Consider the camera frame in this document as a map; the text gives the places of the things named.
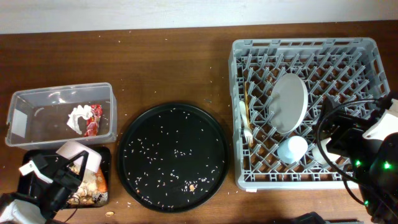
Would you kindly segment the white bowl with leftovers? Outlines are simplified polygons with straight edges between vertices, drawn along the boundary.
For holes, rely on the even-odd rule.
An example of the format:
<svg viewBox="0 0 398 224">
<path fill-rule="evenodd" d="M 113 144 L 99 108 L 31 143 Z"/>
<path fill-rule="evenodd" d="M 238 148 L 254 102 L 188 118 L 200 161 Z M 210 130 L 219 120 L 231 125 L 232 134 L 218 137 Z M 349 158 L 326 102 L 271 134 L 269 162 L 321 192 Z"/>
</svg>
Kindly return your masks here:
<svg viewBox="0 0 398 224">
<path fill-rule="evenodd" d="M 80 144 L 76 141 L 67 141 L 56 151 L 56 153 L 68 160 L 71 160 L 73 157 L 77 156 L 83 151 L 88 153 L 86 169 L 97 173 L 98 169 L 100 168 L 102 157 L 98 152 L 90 149 L 83 144 Z"/>
</svg>

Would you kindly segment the red snack wrapper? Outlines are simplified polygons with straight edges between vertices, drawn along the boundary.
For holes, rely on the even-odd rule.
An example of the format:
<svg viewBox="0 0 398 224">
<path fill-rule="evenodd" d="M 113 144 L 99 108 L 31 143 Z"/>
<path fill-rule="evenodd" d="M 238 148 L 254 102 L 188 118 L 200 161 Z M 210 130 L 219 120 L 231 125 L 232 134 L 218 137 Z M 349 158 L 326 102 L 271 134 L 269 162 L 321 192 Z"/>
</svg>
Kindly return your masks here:
<svg viewBox="0 0 398 224">
<path fill-rule="evenodd" d="M 96 136 L 100 128 L 100 119 L 103 114 L 101 105 L 91 105 L 91 113 L 93 115 L 86 121 L 84 137 Z"/>
</svg>

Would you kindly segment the white paper cup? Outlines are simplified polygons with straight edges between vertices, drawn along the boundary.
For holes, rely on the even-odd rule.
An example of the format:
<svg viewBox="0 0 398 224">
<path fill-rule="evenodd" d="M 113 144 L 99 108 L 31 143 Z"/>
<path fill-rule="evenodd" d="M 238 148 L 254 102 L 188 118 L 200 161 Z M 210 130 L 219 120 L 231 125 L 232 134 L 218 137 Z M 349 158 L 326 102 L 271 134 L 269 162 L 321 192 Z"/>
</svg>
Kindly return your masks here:
<svg viewBox="0 0 398 224">
<path fill-rule="evenodd" d="M 331 162 L 335 162 L 337 159 L 340 158 L 340 155 L 334 154 L 334 153 L 330 153 L 327 151 L 326 149 L 326 145 L 331 141 L 331 138 L 326 138 L 320 141 L 321 145 L 322 145 L 322 151 L 325 153 L 325 155 L 327 156 L 327 158 L 331 161 Z M 327 161 L 325 160 L 325 158 L 322 156 L 321 154 L 321 150 L 318 146 L 315 146 L 312 149 L 312 154 L 314 159 L 321 165 L 325 165 L 327 164 Z"/>
</svg>

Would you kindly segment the grey round plate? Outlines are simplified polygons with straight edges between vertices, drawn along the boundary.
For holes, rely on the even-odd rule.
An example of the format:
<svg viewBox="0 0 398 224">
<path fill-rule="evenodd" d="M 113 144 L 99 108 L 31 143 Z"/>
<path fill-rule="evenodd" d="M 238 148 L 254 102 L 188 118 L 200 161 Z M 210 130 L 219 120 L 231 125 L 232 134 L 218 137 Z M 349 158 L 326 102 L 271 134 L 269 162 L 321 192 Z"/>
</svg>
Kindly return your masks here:
<svg viewBox="0 0 398 224">
<path fill-rule="evenodd" d="M 308 106 L 308 91 L 296 74 L 287 73 L 273 87 L 269 114 L 270 124 L 279 134 L 295 130 L 302 123 Z"/>
</svg>

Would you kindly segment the white napkin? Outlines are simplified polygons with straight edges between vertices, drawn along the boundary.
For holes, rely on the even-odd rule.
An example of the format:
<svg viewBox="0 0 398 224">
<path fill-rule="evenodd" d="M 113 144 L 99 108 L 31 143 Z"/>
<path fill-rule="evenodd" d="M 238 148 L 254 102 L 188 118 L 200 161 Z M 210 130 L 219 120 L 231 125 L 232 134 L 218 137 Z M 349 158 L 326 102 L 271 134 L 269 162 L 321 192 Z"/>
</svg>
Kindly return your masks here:
<svg viewBox="0 0 398 224">
<path fill-rule="evenodd" d="M 83 118 L 84 120 L 89 120 L 93 116 L 91 111 L 91 106 L 89 105 L 78 105 L 76 108 L 72 110 L 72 112 L 68 115 L 69 119 L 67 121 L 67 125 L 69 128 L 74 130 L 77 134 L 82 134 L 80 130 L 80 126 L 78 124 L 78 120 Z"/>
</svg>

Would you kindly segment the light blue cup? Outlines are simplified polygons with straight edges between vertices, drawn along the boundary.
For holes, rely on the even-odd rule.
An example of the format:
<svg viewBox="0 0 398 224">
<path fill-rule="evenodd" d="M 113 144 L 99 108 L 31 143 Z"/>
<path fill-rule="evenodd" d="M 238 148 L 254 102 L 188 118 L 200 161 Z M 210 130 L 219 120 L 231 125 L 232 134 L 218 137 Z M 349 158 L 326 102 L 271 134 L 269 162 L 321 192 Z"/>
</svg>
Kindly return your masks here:
<svg viewBox="0 0 398 224">
<path fill-rule="evenodd" d="M 292 136 L 279 144 L 277 155 L 287 164 L 299 161 L 308 149 L 308 143 L 301 136 Z"/>
</svg>

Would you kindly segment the wooden chopstick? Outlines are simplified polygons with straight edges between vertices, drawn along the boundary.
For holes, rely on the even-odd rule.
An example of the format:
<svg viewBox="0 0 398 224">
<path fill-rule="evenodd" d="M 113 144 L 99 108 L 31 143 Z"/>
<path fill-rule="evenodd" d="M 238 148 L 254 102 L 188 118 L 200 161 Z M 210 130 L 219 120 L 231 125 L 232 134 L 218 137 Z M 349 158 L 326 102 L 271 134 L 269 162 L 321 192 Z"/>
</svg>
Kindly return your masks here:
<svg viewBox="0 0 398 224">
<path fill-rule="evenodd" d="M 249 119 L 249 101 L 248 101 L 248 83 L 244 82 L 244 100 L 245 100 L 245 107 L 246 107 L 246 120 L 248 122 L 248 130 L 252 134 L 252 129 L 250 127 L 250 119 Z M 253 137 L 251 136 L 248 139 L 248 146 L 253 147 Z"/>
</svg>

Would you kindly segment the white plastic fork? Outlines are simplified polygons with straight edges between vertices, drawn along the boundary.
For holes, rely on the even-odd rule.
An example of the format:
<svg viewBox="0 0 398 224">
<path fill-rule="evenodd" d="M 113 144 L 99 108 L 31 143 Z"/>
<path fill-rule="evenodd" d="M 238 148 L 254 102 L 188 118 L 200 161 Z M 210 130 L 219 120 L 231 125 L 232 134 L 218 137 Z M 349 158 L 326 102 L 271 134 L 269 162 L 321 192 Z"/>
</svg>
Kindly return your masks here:
<svg viewBox="0 0 398 224">
<path fill-rule="evenodd" d="M 246 114 L 246 105 L 245 105 L 244 101 L 239 102 L 239 111 L 240 111 L 241 119 L 242 119 L 243 126 L 244 126 L 244 131 L 243 131 L 244 137 L 246 139 L 246 142 L 249 145 L 251 145 L 253 143 L 253 136 L 252 136 L 251 128 L 249 127 L 248 117 Z"/>
</svg>

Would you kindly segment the orange carrot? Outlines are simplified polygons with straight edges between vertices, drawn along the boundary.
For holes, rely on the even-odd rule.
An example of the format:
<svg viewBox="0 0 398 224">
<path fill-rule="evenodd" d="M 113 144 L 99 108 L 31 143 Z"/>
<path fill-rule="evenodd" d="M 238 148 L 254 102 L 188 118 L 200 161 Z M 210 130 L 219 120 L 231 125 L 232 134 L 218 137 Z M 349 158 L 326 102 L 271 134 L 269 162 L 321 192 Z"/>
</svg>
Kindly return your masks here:
<svg viewBox="0 0 398 224">
<path fill-rule="evenodd" d="M 95 176 L 96 176 L 96 185 L 97 185 L 98 191 L 101 193 L 106 193 L 108 191 L 108 187 L 107 187 L 103 172 L 100 168 L 98 169 Z"/>
</svg>

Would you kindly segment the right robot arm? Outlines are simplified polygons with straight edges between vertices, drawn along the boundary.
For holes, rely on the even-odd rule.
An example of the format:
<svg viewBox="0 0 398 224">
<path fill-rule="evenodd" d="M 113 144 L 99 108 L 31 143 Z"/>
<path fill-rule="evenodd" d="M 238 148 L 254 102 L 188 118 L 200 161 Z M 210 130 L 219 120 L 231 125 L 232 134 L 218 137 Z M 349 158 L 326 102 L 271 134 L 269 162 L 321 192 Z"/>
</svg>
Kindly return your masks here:
<svg viewBox="0 0 398 224">
<path fill-rule="evenodd" d="M 358 184 L 373 223 L 397 223 L 397 94 L 340 105 L 325 99 L 315 142 L 322 158 Z"/>
</svg>

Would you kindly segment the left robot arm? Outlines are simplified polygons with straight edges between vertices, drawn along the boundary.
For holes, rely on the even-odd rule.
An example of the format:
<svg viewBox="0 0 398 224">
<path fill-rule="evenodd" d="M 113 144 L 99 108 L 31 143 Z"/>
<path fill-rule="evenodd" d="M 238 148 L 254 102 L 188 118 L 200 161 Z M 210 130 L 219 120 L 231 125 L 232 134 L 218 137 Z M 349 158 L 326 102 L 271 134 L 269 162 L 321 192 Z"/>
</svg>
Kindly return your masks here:
<svg viewBox="0 0 398 224">
<path fill-rule="evenodd" d="M 49 176 L 41 173 L 49 167 L 42 155 L 36 155 L 20 168 L 22 175 L 33 172 L 40 180 L 48 183 L 44 193 L 30 197 L 17 192 L 1 195 L 1 223 L 55 223 L 57 212 L 78 190 L 84 178 L 89 153 L 79 152 L 71 159 L 64 159 L 50 168 Z"/>
</svg>

